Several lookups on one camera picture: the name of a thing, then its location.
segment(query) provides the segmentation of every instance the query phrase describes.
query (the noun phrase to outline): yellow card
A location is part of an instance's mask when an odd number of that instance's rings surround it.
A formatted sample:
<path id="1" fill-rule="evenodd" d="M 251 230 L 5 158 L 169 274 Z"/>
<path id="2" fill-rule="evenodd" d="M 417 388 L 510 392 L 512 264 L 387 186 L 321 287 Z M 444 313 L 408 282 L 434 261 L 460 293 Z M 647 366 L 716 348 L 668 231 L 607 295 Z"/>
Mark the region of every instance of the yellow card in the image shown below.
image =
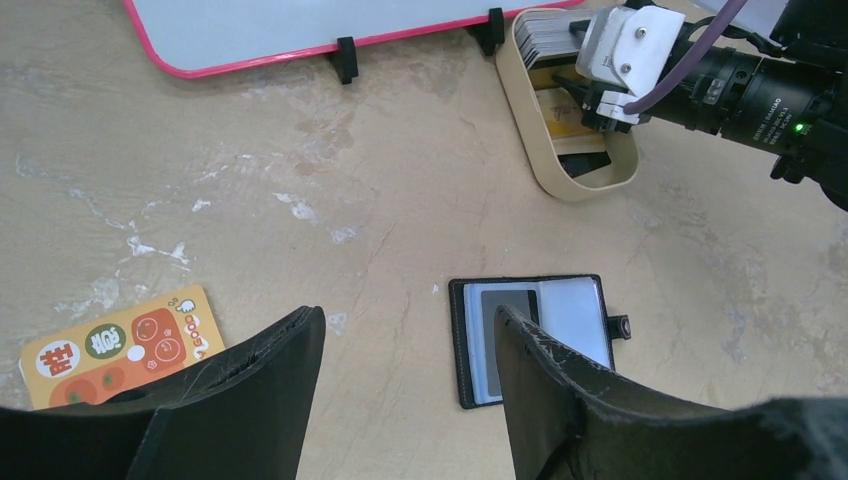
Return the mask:
<path id="1" fill-rule="evenodd" d="M 224 350 L 200 285 L 27 344 L 19 363 L 36 409 L 103 403 Z"/>
<path id="2" fill-rule="evenodd" d="M 562 88 L 536 90 L 536 100 L 551 135 L 557 155 L 594 153 L 606 150 L 604 136 L 580 122 L 583 111 Z"/>

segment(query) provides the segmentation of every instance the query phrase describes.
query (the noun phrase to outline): black mount bracket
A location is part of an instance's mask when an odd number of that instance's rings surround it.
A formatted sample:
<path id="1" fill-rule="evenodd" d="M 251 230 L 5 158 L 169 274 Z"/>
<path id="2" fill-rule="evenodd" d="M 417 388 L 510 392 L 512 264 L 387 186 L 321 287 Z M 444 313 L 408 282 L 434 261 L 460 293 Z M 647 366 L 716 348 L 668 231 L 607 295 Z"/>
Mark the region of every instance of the black mount bracket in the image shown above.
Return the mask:
<path id="1" fill-rule="evenodd" d="M 656 7 L 657 4 L 653 0 L 627 0 L 624 2 L 624 6 L 633 10 L 639 10 L 642 7 Z"/>
<path id="2" fill-rule="evenodd" d="M 609 331 L 610 340 L 630 340 L 633 335 L 630 317 L 627 315 L 607 317 L 607 331 Z"/>
<path id="3" fill-rule="evenodd" d="M 477 43 L 483 50 L 483 54 L 491 57 L 495 54 L 498 45 L 504 43 L 505 28 L 503 9 L 492 8 L 489 9 L 489 21 L 468 27 L 468 32 L 477 39 Z"/>
<path id="4" fill-rule="evenodd" d="M 359 76 L 359 65 L 356 62 L 356 45 L 353 37 L 341 37 L 336 40 L 339 49 L 328 55 L 330 63 L 336 69 L 342 85 L 349 85 Z"/>

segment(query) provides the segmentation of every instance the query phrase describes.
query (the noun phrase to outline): whiteboard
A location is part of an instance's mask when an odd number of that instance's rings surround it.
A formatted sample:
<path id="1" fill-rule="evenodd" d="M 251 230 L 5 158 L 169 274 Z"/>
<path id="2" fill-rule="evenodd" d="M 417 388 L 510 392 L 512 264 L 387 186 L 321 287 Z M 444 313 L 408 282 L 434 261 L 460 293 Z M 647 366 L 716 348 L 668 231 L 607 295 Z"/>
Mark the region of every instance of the whiteboard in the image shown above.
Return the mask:
<path id="1" fill-rule="evenodd" d="M 182 78 L 240 70 L 337 49 L 512 17 L 539 0 L 124 0 L 150 59 Z M 583 0 L 544 6 L 568 7 Z"/>

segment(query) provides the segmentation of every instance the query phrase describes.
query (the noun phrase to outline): printed card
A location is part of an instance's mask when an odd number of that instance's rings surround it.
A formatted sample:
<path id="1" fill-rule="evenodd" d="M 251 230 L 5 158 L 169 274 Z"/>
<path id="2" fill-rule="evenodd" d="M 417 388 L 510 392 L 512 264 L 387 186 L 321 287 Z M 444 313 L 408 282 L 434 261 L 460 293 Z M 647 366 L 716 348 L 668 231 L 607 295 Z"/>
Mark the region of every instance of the printed card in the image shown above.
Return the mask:
<path id="1" fill-rule="evenodd" d="M 27 344 L 20 369 L 35 409 L 103 403 L 224 350 L 200 285 Z"/>

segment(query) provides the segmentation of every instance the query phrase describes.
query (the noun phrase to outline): marble table surface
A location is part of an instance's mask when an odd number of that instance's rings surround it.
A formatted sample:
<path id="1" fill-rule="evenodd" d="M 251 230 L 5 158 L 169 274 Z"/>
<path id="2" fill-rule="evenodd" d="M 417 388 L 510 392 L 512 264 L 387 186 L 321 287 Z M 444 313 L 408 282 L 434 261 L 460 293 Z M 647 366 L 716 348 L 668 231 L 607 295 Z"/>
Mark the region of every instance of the marble table surface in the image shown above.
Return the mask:
<path id="1" fill-rule="evenodd" d="M 302 478 L 511 478 L 502 409 L 457 403 L 447 282 L 582 272 L 631 317 L 634 381 L 848 394 L 848 215 L 812 182 L 653 121 L 631 185 L 564 204 L 465 32 L 359 61 L 183 81 L 117 0 L 0 1 L 0 403 L 30 407 L 28 341 L 199 283 L 230 345 L 330 316 Z"/>

